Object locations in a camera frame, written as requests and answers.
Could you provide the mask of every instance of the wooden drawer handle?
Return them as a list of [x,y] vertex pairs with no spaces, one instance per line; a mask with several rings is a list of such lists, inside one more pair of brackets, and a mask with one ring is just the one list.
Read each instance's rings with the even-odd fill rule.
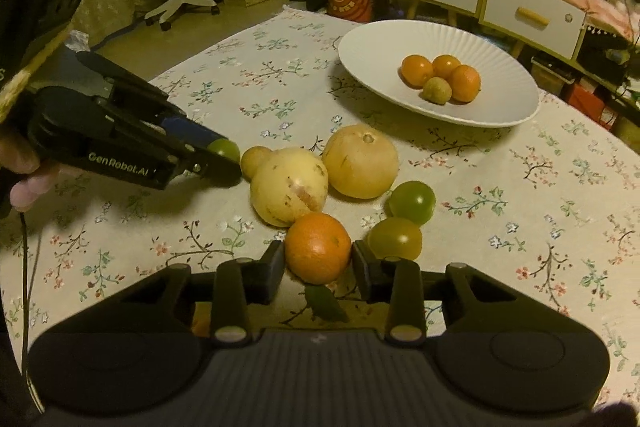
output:
[[535,13],[527,8],[523,8],[522,6],[516,10],[516,13],[521,17],[524,17],[525,19],[529,19],[530,21],[544,26],[545,28],[549,26],[549,23],[551,22],[546,17],[543,17],[542,15]]

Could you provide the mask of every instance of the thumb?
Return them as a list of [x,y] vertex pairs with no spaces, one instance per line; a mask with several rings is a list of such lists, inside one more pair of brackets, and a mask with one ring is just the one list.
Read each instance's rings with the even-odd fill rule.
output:
[[40,160],[29,142],[6,126],[0,126],[0,167],[17,174],[31,174],[40,167]]

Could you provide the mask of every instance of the green leaf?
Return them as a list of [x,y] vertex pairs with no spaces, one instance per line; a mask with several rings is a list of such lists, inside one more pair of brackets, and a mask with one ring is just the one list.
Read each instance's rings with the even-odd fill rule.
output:
[[349,322],[349,317],[326,286],[306,285],[305,299],[316,317],[329,322]]

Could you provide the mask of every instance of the human hand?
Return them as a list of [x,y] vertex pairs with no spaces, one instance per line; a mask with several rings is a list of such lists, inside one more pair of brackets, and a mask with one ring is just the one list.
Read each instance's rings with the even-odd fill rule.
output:
[[11,189],[11,204],[19,212],[29,210],[41,195],[49,192],[62,170],[59,163],[41,163],[29,142],[5,125],[0,125],[0,168],[28,176]]

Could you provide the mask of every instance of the floral tablecloth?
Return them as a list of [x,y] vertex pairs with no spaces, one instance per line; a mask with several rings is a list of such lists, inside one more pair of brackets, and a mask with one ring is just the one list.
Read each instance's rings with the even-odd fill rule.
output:
[[[398,147],[397,182],[423,180],[438,204],[422,227],[422,269],[468,263],[600,334],[612,359],[601,401],[640,404],[640,158],[557,98],[517,128],[431,120],[364,89],[338,61],[353,23],[285,8],[273,19],[191,57],[156,86],[191,118],[241,150],[304,146],[320,153],[341,126],[366,122]],[[210,188],[180,176],[156,192],[82,174],[61,181],[27,215],[35,269],[30,341],[47,327],[171,263],[210,271],[232,256],[258,258],[284,232],[252,211],[248,184]],[[329,197],[325,212],[352,239],[383,219],[383,202]],[[17,216],[2,222],[0,287],[20,351],[22,255]],[[282,281],[254,325],[380,326],[385,305],[358,298],[351,274],[329,285],[348,323],[314,317],[302,286]],[[426,303],[430,334],[444,324]]]

